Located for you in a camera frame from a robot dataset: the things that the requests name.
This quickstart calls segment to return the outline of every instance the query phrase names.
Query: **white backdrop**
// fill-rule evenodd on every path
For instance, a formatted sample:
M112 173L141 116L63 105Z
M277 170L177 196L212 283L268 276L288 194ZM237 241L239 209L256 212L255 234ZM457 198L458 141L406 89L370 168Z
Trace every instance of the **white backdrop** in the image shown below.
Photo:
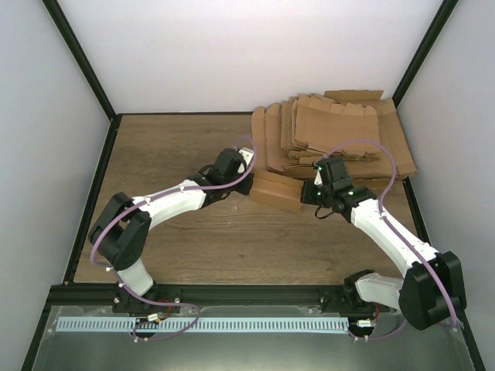
M440 0L60 0L117 112L394 93Z
M1 4L3 371L21 369L62 283L109 122L43 2Z
M469 323L495 369L495 2L459 2L399 107L433 246L461 260Z

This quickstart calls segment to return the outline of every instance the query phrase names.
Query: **wooden table surface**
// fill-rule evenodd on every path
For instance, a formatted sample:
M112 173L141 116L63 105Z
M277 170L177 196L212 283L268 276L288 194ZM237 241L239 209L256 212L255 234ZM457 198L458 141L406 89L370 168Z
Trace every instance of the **wooden table surface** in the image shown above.
M93 222L115 193L143 196L175 186L213 163L250 127L249 115L124 116ZM385 206L415 230L401 183ZM339 215L317 220L314 210L289 213L232 194L155 227L142 259L157 282L169 284L342 284L366 268L399 277L363 232ZM90 248L87 242L75 281L114 281L113 274L91 265Z

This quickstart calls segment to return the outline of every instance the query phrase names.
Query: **white perforated strip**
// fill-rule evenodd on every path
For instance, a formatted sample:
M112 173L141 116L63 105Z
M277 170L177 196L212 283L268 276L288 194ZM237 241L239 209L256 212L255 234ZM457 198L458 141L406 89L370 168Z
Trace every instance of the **white perforated strip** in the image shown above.
M137 332L176 332L192 318L167 318L158 325L141 326ZM60 317L57 332L130 332L136 318ZM347 318L200 318L188 332L311 332L347 334Z

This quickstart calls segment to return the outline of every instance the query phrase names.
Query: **folded cardboard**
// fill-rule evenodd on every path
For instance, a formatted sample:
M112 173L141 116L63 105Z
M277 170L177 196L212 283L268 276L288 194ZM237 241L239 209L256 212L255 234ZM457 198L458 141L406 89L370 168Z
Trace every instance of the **folded cardboard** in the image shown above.
M302 181L271 172L255 171L249 197L264 205L292 212L301 211Z
M268 162L266 158L266 134L265 134L265 108L258 107L251 115L251 134L256 144L255 170L266 170Z
M366 138L379 141L378 114L372 106L336 103L334 99L313 94L302 95L297 105L295 140L308 148L328 152L346 141ZM366 142L349 144L349 155L364 156L378 149Z
M297 120L298 113L298 104L299 99L294 99L291 106L291 142L290 149L298 149L298 150L306 150L308 145L306 143L302 143L295 138L295 123Z
M325 97L316 97L320 100L327 99L330 103L338 101L341 104L358 103L373 107L377 112L379 142L394 156L397 179L415 173L416 167L392 99L380 100L381 92L374 90L327 91ZM312 162L323 155L322 151L294 146L292 125L299 115L298 102L299 100L292 98L292 102L271 105L266 112L263 107L259 107L251 119L253 138L258 146L251 198L259 203L290 211L301 209L302 182L295 179L314 179L316 171ZM367 186L379 193L389 182L391 164L382 151L374 156L374 161L364 161L370 160L366 157L351 161L356 158L348 156L344 156L344 160L355 186ZM266 169L278 174L264 171Z

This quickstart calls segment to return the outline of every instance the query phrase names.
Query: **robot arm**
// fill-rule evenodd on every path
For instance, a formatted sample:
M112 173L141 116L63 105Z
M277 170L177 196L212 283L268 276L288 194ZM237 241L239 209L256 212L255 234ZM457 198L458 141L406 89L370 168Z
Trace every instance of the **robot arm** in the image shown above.
M345 281L346 301L353 307L375 302L402 311L417 329L449 317L446 300L406 243L384 222L383 216L433 267L457 311L466 308L463 273L459 259L451 252L439 253L403 227L386 209L381 214L378 200L366 187L353 187L342 158L324 158L315 164L314 182L305 182L302 201L331 208L364 231L395 263L404 279L382 277L370 270L353 274Z
M233 191L249 194L252 174L231 187L224 188L223 185L239 179L253 158L251 149L236 151L226 148L213 165L205 166L175 187L134 198L122 192L114 195L91 229L90 242L95 244L105 227L122 211L142 204L124 219L124 226L117 224L110 229L101 241L98 252L108 260L126 286L140 296L146 294L155 284L141 261L150 229L181 213L225 199Z
M150 294L155 282L140 258L149 230L180 213L225 199L233 191L248 195L253 183L251 174L228 188L223 185L239 179L253 157L253 151L247 148L240 151L225 149L213 165L202 168L171 189L134 198L118 193L111 198L91 229L90 242L95 244L103 230L124 210L140 205L125 217L123 223L108 231L97 250L131 290L140 296ZM364 231L392 259L404 278L382 277L369 270L358 272L344 281L346 301L353 307L376 302L396 308L417 329L427 328L449 317L446 301L431 275L383 221L374 193L366 187L353 187L341 158L324 158L316 163L316 168L315 181L305 182L303 203L331 208ZM466 295L459 259L450 252L440 254L407 231L386 210L384 213L399 233L434 267L455 309L463 310Z

